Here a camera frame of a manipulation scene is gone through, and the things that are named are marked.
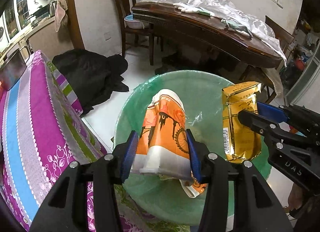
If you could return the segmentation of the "black cloth pile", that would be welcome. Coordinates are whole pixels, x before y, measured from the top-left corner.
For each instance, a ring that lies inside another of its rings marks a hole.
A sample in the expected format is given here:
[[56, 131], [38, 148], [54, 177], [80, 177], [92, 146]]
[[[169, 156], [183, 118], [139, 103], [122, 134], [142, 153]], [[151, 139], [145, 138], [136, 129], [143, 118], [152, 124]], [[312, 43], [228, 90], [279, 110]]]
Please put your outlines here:
[[121, 76], [128, 68], [123, 56], [103, 56], [83, 49], [69, 50], [52, 60], [77, 95], [86, 115], [93, 107], [107, 101], [113, 92], [128, 92]]

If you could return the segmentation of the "electric kettle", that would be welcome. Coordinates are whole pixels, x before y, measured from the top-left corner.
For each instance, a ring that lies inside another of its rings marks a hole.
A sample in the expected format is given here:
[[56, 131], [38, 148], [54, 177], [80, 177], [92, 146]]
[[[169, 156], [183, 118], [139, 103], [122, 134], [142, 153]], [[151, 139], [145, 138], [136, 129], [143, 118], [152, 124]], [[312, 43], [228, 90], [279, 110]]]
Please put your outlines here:
[[55, 16], [55, 12], [57, 9], [57, 1], [53, 1], [49, 4], [49, 14], [51, 17]]

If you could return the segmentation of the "wooden chair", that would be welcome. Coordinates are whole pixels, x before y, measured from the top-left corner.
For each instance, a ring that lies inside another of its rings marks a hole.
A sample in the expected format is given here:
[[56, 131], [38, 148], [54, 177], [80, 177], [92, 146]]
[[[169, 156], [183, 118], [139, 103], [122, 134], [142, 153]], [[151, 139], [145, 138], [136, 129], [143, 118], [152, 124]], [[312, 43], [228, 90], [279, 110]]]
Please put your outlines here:
[[[147, 23], [133, 18], [131, 8], [135, 6], [136, 0], [115, 0], [115, 3], [120, 24], [122, 56], [125, 57], [128, 45], [143, 47], [149, 50], [149, 61], [150, 65], [153, 66], [155, 34]], [[139, 36], [148, 37], [149, 45], [140, 44]]]

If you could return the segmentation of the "orange white paper bag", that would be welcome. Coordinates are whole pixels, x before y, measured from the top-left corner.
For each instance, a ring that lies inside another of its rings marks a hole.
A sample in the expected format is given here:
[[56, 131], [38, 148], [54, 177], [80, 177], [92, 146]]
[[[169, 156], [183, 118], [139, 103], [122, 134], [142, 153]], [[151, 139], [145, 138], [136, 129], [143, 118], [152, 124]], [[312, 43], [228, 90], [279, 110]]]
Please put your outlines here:
[[170, 89], [160, 90], [147, 106], [131, 172], [157, 175], [162, 181], [177, 179], [190, 198], [207, 186], [192, 173], [184, 106]]

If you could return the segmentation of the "gold foil snack packet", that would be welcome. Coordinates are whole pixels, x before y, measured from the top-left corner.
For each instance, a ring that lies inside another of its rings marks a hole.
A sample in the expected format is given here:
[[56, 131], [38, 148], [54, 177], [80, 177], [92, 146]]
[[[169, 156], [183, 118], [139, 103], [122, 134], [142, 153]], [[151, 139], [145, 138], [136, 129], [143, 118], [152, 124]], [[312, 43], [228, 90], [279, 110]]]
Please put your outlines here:
[[258, 114], [256, 93], [260, 91], [261, 83], [255, 81], [233, 84], [222, 89], [223, 148], [229, 162], [241, 164], [261, 153], [260, 135], [238, 119], [242, 110]]

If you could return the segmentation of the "dark wooden table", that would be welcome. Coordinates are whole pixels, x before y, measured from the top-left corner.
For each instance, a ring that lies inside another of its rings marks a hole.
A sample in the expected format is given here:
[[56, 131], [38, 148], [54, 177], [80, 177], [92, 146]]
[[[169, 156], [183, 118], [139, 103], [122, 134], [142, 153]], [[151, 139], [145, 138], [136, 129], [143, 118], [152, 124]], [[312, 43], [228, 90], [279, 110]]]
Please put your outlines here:
[[276, 68], [282, 61], [281, 56], [262, 40], [227, 30], [216, 17], [183, 13], [172, 6], [148, 2], [137, 3], [132, 14], [134, 19], [150, 23], [155, 34], [200, 51], [211, 46], [240, 62], [260, 68]]

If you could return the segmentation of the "blue plastic basin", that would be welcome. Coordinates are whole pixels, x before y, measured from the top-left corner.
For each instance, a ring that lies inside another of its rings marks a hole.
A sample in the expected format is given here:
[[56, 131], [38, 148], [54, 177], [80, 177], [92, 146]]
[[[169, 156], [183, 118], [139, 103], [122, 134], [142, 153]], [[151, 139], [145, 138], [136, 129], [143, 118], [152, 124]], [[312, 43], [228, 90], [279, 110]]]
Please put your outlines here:
[[124, 18], [125, 25], [131, 29], [146, 29], [149, 28], [149, 23], [142, 22], [133, 18], [133, 15], [127, 15]]

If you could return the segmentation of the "white plastic sheet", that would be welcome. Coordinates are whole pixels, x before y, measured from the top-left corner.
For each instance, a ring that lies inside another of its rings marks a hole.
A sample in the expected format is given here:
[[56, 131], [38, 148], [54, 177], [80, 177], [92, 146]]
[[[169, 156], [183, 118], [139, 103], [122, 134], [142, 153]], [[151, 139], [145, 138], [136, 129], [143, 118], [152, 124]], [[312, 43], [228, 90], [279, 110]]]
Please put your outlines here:
[[142, 0], [141, 3], [164, 4], [178, 8], [184, 13], [198, 13], [209, 17], [216, 17], [233, 31], [253, 38], [257, 37], [264, 44], [275, 51], [284, 62], [285, 54], [280, 47], [280, 41], [270, 26], [260, 19], [245, 14], [237, 9], [230, 0]]

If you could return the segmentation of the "green lined trash bin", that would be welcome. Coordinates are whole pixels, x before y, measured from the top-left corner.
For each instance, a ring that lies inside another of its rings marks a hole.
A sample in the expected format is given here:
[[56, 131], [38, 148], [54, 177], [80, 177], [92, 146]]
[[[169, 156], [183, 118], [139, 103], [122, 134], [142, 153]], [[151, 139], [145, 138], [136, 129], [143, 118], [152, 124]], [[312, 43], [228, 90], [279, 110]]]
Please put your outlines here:
[[195, 152], [205, 144], [217, 155], [216, 174], [250, 160], [264, 178], [270, 174], [268, 149], [258, 134], [237, 120], [242, 109], [256, 110], [253, 84], [248, 102], [229, 98], [238, 88], [217, 75], [181, 70], [155, 76], [140, 84], [123, 106], [114, 141], [124, 143], [132, 131], [138, 146], [131, 156], [123, 188], [132, 200], [162, 225], [156, 231], [177, 230], [179, 225], [199, 225], [210, 169], [205, 156]]

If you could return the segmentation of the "floral purple blue tablecloth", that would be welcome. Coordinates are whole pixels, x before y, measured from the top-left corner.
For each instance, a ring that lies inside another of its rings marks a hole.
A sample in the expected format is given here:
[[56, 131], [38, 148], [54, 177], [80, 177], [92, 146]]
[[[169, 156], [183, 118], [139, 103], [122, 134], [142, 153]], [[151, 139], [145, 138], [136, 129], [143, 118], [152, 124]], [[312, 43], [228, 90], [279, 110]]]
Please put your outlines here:
[[106, 154], [82, 112], [71, 85], [42, 51], [30, 56], [1, 98], [2, 197], [24, 231], [71, 162], [87, 164]]

